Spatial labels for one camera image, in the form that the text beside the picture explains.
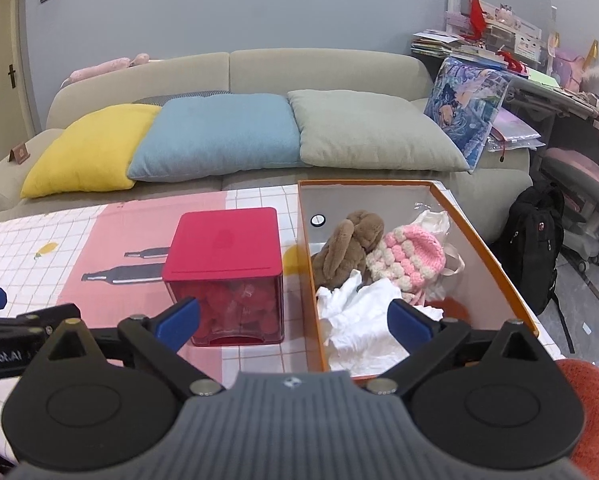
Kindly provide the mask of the orange cardboard box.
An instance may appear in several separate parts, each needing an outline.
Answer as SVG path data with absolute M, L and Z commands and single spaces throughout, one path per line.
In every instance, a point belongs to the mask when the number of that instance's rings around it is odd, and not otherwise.
M 303 181 L 297 262 L 312 372 L 363 380 L 408 355 L 388 332 L 388 304 L 478 330 L 531 310 L 451 193 L 433 181 Z

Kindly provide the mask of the stack of books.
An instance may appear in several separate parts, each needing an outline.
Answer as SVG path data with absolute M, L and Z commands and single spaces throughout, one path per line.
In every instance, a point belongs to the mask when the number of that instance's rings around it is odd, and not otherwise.
M 445 58 L 459 50 L 463 41 L 447 32 L 437 30 L 424 30 L 413 35 L 410 50 L 412 54 L 433 56 L 433 58 Z

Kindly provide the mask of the pink plush on sofa back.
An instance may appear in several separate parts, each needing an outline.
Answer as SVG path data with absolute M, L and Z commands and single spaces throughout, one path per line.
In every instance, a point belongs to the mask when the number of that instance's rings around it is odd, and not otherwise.
M 101 75 L 118 72 L 118 70 L 127 70 L 127 68 L 142 66 L 150 62 L 150 55 L 140 53 L 134 58 L 115 58 L 115 60 L 104 63 L 79 68 L 74 70 L 60 85 L 62 88 L 75 84 L 76 82 L 91 79 Z

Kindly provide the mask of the brown plush toy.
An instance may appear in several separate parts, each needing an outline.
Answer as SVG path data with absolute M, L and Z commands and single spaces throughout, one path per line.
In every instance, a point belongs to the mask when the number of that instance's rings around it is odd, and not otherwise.
M 330 238 L 311 257 L 315 289 L 339 288 L 354 270 L 368 274 L 365 259 L 384 235 L 384 221 L 378 214 L 357 210 L 339 222 Z

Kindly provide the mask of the beige sofa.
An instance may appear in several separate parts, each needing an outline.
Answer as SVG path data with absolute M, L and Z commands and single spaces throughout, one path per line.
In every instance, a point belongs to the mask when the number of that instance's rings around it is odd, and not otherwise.
M 336 167 L 258 169 L 218 174 L 183 183 L 138 183 L 109 193 L 64 193 L 24 200 L 20 190 L 40 155 L 72 122 L 106 106 L 160 96 L 205 91 L 276 93 L 292 90 L 354 90 L 398 96 L 423 110 L 433 80 L 425 65 L 409 55 L 386 52 L 282 48 L 240 50 L 170 58 L 137 68 L 68 84 L 55 96 L 46 128 L 27 143 L 26 162 L 0 161 L 0 222 L 128 200 L 294 184 L 299 180 L 436 180 L 449 188 L 479 235 L 487 242 L 501 232 L 516 197 L 531 186 L 528 152 L 503 158 L 482 154 L 472 172 L 371 170 Z

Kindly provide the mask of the small brown sign stand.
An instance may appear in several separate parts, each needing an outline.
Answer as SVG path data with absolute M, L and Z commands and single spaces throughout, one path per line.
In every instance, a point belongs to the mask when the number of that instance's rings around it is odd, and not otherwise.
M 30 159 L 30 153 L 26 143 L 17 144 L 8 153 L 8 161 L 14 162 L 16 165 L 22 165 L 28 159 Z

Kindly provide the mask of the yellow pillow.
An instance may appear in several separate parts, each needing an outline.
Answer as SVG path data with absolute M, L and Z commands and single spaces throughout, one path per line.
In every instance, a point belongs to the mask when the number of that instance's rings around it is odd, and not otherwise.
M 158 105 L 118 104 L 79 118 L 43 152 L 20 196 L 130 190 L 130 162 L 161 110 Z

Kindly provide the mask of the cluttered desk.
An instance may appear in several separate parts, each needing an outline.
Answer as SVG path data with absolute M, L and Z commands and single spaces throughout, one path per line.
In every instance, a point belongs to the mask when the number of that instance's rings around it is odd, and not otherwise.
M 570 58 L 560 49 L 557 32 L 542 29 L 520 18 L 506 4 L 484 0 L 447 0 L 444 28 L 463 44 L 454 58 L 495 70 L 510 77 L 507 100 L 517 110 L 527 107 L 541 119 L 577 117 L 599 129 L 599 100 L 585 87 L 599 81 L 595 68 L 597 50 Z M 442 61 L 445 58 L 417 55 Z

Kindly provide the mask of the pink white knitted hat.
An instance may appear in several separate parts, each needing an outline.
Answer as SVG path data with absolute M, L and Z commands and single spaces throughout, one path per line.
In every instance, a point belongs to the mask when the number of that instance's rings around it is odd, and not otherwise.
M 423 306 L 425 289 L 444 269 L 444 249 L 421 226 L 407 224 L 385 234 L 365 259 L 373 282 L 388 280 L 410 304 Z

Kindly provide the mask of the anime print pillow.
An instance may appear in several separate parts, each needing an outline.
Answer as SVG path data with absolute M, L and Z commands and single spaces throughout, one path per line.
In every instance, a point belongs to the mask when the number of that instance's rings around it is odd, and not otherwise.
M 510 85 L 510 77 L 449 56 L 441 63 L 424 114 L 447 134 L 473 171 Z

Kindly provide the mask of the blue pillow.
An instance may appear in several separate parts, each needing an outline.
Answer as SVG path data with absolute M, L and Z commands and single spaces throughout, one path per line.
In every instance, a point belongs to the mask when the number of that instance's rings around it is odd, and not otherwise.
M 270 93 L 168 101 L 134 152 L 127 176 L 184 182 L 239 171 L 300 167 L 301 134 L 290 103 Z

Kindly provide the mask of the beige pillow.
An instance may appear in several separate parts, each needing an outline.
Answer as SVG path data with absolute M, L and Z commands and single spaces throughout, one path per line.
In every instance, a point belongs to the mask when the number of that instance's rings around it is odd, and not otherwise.
M 287 93 L 301 132 L 301 161 L 316 167 L 467 171 L 436 122 L 398 96 L 351 90 Z

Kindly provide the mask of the white cloth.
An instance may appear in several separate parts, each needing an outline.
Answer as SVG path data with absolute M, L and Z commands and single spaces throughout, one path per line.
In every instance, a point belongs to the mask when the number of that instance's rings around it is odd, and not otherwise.
M 388 306 L 400 297 L 399 288 L 387 278 L 365 285 L 357 270 L 339 288 L 317 289 L 319 326 L 331 372 L 377 376 L 409 356 L 387 325 Z

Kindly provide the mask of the orange fuzzy cushion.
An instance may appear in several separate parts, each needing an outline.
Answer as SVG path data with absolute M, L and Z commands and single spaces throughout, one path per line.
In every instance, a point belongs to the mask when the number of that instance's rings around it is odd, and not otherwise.
M 561 359 L 555 362 L 583 404 L 585 426 L 571 461 L 588 479 L 599 479 L 599 367 L 595 364 Z

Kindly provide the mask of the red plastic box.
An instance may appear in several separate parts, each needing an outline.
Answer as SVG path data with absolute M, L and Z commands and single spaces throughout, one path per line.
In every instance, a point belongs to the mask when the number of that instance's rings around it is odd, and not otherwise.
M 279 344 L 284 339 L 278 213 L 271 207 L 184 214 L 162 268 L 174 300 L 200 305 L 196 347 Z

